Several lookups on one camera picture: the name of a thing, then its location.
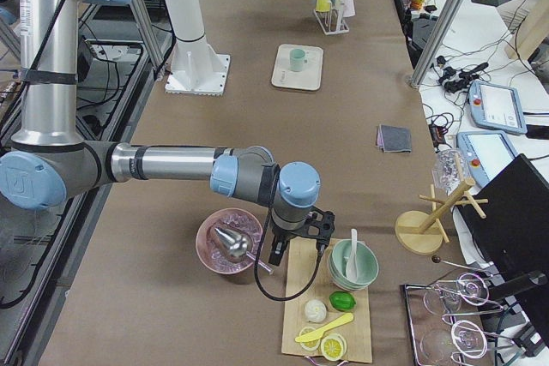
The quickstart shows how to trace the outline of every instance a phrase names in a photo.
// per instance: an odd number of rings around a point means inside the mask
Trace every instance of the lemon slice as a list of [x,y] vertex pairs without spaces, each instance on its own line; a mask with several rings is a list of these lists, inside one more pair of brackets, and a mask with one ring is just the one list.
[[[312,332],[313,330],[317,330],[313,326],[305,326],[301,331],[299,331],[299,336],[302,334],[306,334],[308,332]],[[318,346],[320,345],[320,339],[313,340],[312,342],[301,342],[301,347],[303,347],[306,351],[315,351],[318,349]]]
[[320,352],[329,361],[340,360],[347,351],[347,342],[335,334],[329,334],[320,342]]

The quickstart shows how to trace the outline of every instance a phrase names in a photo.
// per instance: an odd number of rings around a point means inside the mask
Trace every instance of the knife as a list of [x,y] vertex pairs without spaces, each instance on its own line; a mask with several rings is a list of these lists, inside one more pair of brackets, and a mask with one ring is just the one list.
[[313,330],[312,332],[308,332],[306,334],[302,334],[295,338],[295,341],[298,343],[306,343],[306,342],[312,342],[313,340],[319,340],[324,332],[333,329],[335,327],[339,327],[342,325],[345,325],[349,323],[350,321],[353,321],[354,315],[352,313],[345,313],[344,315],[341,315],[334,321],[331,321],[330,323],[325,324],[322,327],[319,327],[317,330]]

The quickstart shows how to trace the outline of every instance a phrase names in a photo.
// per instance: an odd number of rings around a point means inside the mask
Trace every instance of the desk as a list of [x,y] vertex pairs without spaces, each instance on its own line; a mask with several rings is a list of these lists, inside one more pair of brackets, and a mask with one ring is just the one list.
[[[445,0],[434,0],[439,10],[442,10]],[[453,57],[461,55],[461,52],[477,51],[484,45],[489,45],[504,37],[510,39],[510,34],[495,8],[491,6],[471,3],[471,0],[463,0],[452,26],[444,39],[443,46],[439,55]],[[490,82],[500,85],[516,87],[520,95],[522,109],[528,112],[547,112],[549,109],[549,96],[541,85],[540,81],[532,73],[523,73],[526,71],[522,63],[509,59],[504,51],[505,43],[499,46],[488,47],[483,51],[470,54],[468,56],[458,56],[452,58],[449,64],[455,68],[470,68],[483,62],[488,62],[490,66],[486,72],[491,76]],[[424,84],[419,88],[424,103],[428,104],[435,113],[445,111],[451,112],[456,118],[460,117],[460,110],[444,98],[444,90],[436,86],[437,77],[430,71],[424,80]],[[465,102],[465,96],[458,98],[457,95],[447,95],[450,99],[458,99],[458,103]],[[431,115],[431,110],[425,108],[425,114]],[[531,124],[549,124],[547,117],[526,117],[527,123]],[[470,115],[468,106],[460,124],[454,124],[449,128],[449,135],[455,135],[458,131],[482,130],[477,128]],[[528,139],[524,135],[509,135],[509,138],[518,153],[524,153],[529,158],[534,158],[549,154],[549,141],[539,141]],[[549,159],[537,160],[534,166],[540,171],[545,179],[549,180]],[[461,215],[454,212],[455,226],[460,234],[460,242],[463,254],[468,263],[473,263],[481,259],[473,246],[471,235],[468,228],[462,221]],[[504,334],[512,336],[517,333],[519,327],[506,330]],[[509,360],[514,354],[515,349],[504,351],[504,358]],[[549,359],[549,350],[545,348],[541,354],[535,358],[520,358],[517,365],[542,365],[547,364]]]
[[[434,162],[393,0],[355,0],[350,33],[325,36],[311,0],[201,0],[208,41],[232,56],[220,98],[152,91],[134,142],[264,145],[285,164],[314,165],[320,208],[335,212],[335,236],[351,227],[374,250],[380,274],[370,288],[374,364],[410,364],[399,285],[447,271],[407,252],[396,217],[429,210]],[[270,84],[280,44],[324,49],[323,84],[295,93]],[[411,153],[375,148],[380,123],[409,127]],[[202,266],[196,230],[212,212],[265,209],[212,194],[204,182],[115,185],[53,332],[42,365],[303,365],[281,354],[283,306],[267,300],[250,273],[222,277]],[[460,260],[457,243],[442,255]],[[284,292],[285,264],[264,279]]]

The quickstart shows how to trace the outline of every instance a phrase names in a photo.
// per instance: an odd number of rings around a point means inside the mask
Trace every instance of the wooden cutting board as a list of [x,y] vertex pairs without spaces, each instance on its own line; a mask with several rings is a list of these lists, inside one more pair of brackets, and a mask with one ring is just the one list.
[[[321,356],[320,349],[306,351],[299,343],[294,341],[299,331],[305,326],[319,328],[329,321],[342,315],[335,310],[329,302],[329,295],[340,289],[332,283],[328,270],[328,258],[333,246],[340,239],[332,239],[328,249],[320,262],[317,278],[312,286],[303,295],[285,303],[284,326],[282,331],[282,353],[298,356]],[[286,296],[300,291],[311,278],[317,259],[315,241],[296,237],[290,242],[288,256],[288,272],[286,283]],[[371,363],[371,330],[370,330],[370,305],[368,302],[368,289],[354,291],[354,321],[333,329],[341,334],[347,341],[347,353],[343,359],[349,362]],[[311,299],[321,300],[328,309],[326,320],[322,323],[310,323],[305,319],[305,304]]]

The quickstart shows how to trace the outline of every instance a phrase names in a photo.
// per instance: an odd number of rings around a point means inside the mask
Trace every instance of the pink bowl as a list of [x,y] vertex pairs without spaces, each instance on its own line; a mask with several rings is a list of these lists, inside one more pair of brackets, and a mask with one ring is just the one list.
[[219,223],[229,225],[247,233],[254,243],[252,253],[257,252],[259,239],[263,233],[263,228],[259,220],[243,209],[229,208],[222,209],[211,214],[202,222],[196,234],[196,252],[202,264],[213,272],[220,274],[235,274],[251,267],[254,262],[252,259],[245,258],[239,263],[228,261],[215,245],[212,236],[215,236],[211,229]]

